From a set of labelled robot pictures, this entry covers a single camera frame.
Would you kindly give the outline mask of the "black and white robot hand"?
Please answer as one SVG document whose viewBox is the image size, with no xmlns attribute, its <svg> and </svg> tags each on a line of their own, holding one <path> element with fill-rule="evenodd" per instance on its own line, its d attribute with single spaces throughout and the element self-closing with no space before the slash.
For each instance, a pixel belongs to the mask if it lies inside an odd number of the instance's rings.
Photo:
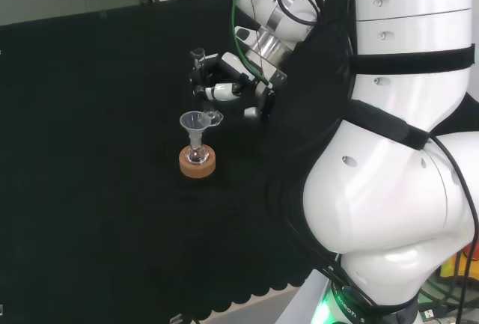
<svg viewBox="0 0 479 324">
<path fill-rule="evenodd" d="M 266 63 L 264 80 L 259 79 L 241 60 L 230 52 L 208 55 L 204 49 L 190 51 L 193 60 L 189 75 L 194 98 L 204 111 L 213 112 L 212 103 L 233 102 L 242 94 L 251 93 L 257 105 L 244 110 L 244 116 L 261 121 L 269 119 L 276 94 L 287 83 L 287 75 Z"/>
</svg>

